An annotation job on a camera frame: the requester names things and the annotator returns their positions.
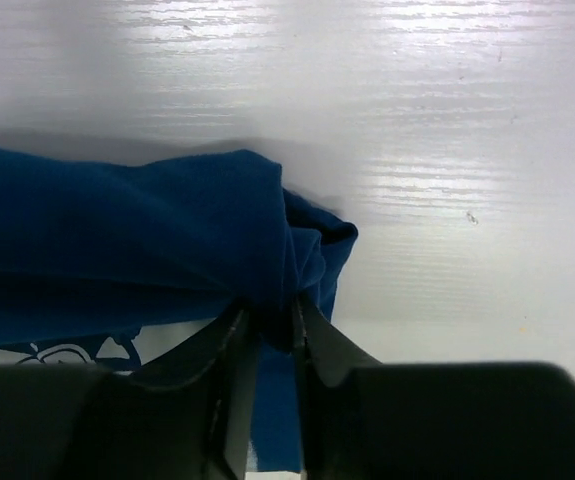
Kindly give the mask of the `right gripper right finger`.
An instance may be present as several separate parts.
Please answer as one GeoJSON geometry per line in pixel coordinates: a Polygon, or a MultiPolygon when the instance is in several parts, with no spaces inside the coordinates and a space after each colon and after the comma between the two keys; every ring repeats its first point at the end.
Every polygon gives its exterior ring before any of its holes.
{"type": "Polygon", "coordinates": [[[575,380],[543,362],[385,364],[292,305],[307,479],[575,479],[575,380]]]}

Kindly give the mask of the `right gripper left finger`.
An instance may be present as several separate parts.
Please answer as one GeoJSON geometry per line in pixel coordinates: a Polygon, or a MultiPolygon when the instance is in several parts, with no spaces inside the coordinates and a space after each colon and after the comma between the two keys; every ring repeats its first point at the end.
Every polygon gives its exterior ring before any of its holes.
{"type": "Polygon", "coordinates": [[[241,479],[259,339],[239,305],[129,375],[0,366],[0,479],[241,479]]]}

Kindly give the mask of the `navy blue t shirt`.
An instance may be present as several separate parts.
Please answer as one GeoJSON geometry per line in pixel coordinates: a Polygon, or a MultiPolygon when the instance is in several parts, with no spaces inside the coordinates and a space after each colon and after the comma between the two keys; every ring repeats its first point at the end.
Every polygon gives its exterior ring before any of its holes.
{"type": "Polygon", "coordinates": [[[123,166],[0,149],[0,364],[130,373],[177,345],[181,323],[245,299],[264,327],[256,467],[297,471],[291,329],[281,315],[302,293],[332,314],[357,236],[249,150],[123,166]]]}

